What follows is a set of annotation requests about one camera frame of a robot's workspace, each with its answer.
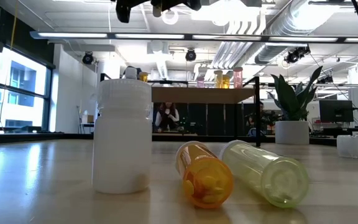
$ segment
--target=shelf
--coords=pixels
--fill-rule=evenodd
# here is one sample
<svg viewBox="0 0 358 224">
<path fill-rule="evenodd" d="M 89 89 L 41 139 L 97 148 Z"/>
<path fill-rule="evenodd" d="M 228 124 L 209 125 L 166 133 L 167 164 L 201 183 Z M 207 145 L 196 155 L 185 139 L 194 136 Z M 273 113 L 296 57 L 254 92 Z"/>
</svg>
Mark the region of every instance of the shelf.
<svg viewBox="0 0 358 224">
<path fill-rule="evenodd" d="M 235 104 L 254 95 L 253 88 L 183 88 L 152 87 L 154 103 L 227 103 Z"/>
</svg>

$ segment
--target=white plastic bottle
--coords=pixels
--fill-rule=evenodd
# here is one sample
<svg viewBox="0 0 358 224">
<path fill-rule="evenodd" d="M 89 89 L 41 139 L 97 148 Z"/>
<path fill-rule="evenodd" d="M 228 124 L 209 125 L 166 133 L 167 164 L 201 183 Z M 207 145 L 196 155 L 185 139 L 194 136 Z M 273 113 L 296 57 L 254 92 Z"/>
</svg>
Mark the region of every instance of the white plastic bottle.
<svg viewBox="0 0 358 224">
<path fill-rule="evenodd" d="M 105 80 L 98 93 L 92 185 L 98 192 L 127 194 L 149 186 L 152 154 L 151 86 Z"/>
</svg>

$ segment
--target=potted plant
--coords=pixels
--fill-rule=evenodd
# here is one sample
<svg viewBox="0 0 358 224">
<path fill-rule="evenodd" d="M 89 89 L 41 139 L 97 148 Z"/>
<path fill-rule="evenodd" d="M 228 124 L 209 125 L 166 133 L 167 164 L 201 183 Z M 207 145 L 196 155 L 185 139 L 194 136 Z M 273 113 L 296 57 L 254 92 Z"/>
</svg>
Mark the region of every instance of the potted plant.
<svg viewBox="0 0 358 224">
<path fill-rule="evenodd" d="M 275 123 L 275 139 L 277 144 L 309 144 L 309 124 L 307 122 L 308 111 L 306 106 L 310 103 L 316 88 L 311 88 L 314 81 L 320 76 L 323 67 L 317 68 L 306 88 L 303 83 L 294 90 L 282 75 L 272 75 L 277 92 L 277 100 L 271 93 L 268 93 L 275 104 L 283 112 L 283 121 Z"/>
</svg>

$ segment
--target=yellow container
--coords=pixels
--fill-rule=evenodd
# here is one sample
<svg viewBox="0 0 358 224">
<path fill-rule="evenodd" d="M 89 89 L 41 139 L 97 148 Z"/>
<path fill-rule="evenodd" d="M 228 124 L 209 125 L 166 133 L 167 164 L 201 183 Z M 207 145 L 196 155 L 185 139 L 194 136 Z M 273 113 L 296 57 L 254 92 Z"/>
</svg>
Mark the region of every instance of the yellow container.
<svg viewBox="0 0 358 224">
<path fill-rule="evenodd" d="M 230 88 L 230 76 L 229 75 L 223 75 L 222 88 Z"/>
<path fill-rule="evenodd" d="M 139 80 L 143 82 L 147 82 L 147 77 L 149 74 L 147 72 L 140 72 L 139 73 Z"/>
<path fill-rule="evenodd" d="M 215 88 L 223 88 L 223 71 L 216 70 L 215 74 Z"/>
<path fill-rule="evenodd" d="M 233 190 L 230 169 L 201 142 L 182 145 L 175 164 L 186 197 L 201 208 L 218 208 Z"/>
<path fill-rule="evenodd" d="M 293 208 L 308 192 L 306 169 L 294 159 L 240 140 L 227 143 L 219 157 L 236 178 L 277 207 Z"/>
</svg>

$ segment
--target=white plant pot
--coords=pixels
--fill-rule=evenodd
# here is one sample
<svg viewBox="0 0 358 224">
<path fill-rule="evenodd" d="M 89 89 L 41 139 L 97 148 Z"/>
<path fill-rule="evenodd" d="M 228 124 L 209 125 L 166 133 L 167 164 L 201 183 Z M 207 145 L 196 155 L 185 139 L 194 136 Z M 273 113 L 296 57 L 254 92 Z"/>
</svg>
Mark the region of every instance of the white plant pot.
<svg viewBox="0 0 358 224">
<path fill-rule="evenodd" d="M 307 121 L 277 121 L 275 132 L 276 144 L 309 144 Z"/>
</svg>

